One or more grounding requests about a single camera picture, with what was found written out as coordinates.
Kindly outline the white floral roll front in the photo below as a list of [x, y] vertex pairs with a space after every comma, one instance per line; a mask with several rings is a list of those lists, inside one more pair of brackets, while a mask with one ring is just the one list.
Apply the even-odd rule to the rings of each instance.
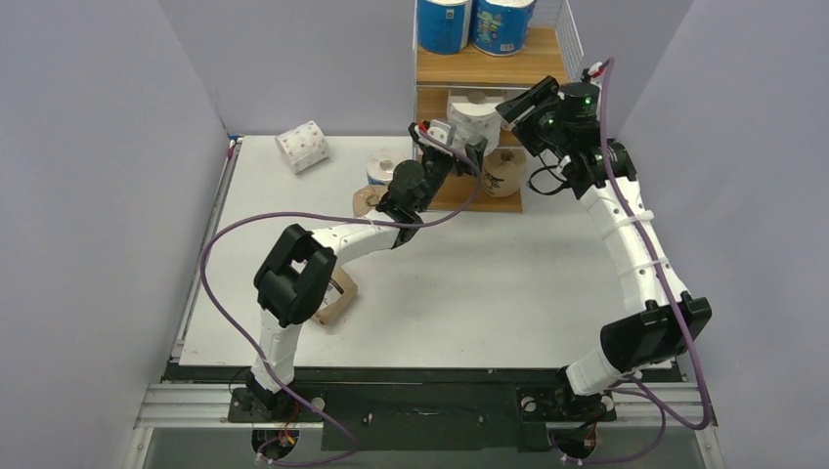
[[496, 111], [504, 101], [503, 93], [451, 90], [447, 99], [447, 118], [455, 129], [453, 147], [463, 149], [467, 142], [483, 137], [488, 140], [485, 155], [500, 144], [502, 118]]

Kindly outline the blue roll front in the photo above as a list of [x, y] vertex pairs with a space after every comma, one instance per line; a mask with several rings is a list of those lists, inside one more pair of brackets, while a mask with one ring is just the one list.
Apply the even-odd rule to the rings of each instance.
[[419, 46], [433, 54], [458, 54], [468, 42], [472, 8], [472, 1], [417, 0]]

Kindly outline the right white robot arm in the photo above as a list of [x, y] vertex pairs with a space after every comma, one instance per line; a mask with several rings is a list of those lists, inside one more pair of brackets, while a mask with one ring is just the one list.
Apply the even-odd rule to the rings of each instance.
[[600, 98], [593, 83], [559, 84], [548, 76], [497, 106], [525, 150], [558, 158], [566, 187], [597, 225], [623, 292], [623, 317], [601, 328], [597, 348], [566, 366], [566, 381], [551, 391], [553, 408], [565, 417], [579, 415], [590, 395], [626, 375], [686, 353], [712, 317], [708, 300], [690, 293], [661, 247], [628, 150], [602, 137]]

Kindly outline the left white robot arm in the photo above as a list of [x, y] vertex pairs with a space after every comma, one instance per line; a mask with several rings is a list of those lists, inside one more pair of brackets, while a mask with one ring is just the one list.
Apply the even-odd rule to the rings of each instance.
[[425, 227], [420, 215], [449, 175], [481, 176], [487, 140], [457, 148], [440, 134], [447, 127], [438, 120], [410, 125], [421, 156], [395, 167], [386, 193], [366, 215], [312, 231], [290, 225], [266, 256], [253, 281], [261, 309], [260, 350], [245, 382], [254, 408], [266, 419], [279, 420], [290, 411], [287, 386], [294, 379], [300, 331], [322, 307], [335, 270], [409, 242]]

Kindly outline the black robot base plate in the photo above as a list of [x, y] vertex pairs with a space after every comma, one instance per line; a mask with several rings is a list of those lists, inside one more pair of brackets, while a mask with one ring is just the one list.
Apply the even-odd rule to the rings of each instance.
[[230, 380], [227, 418], [253, 425], [255, 447], [276, 438], [269, 456], [314, 432], [323, 451], [546, 451], [616, 418], [608, 393], [579, 397], [557, 368], [305, 367], [292, 395], [252, 385], [246, 368]]

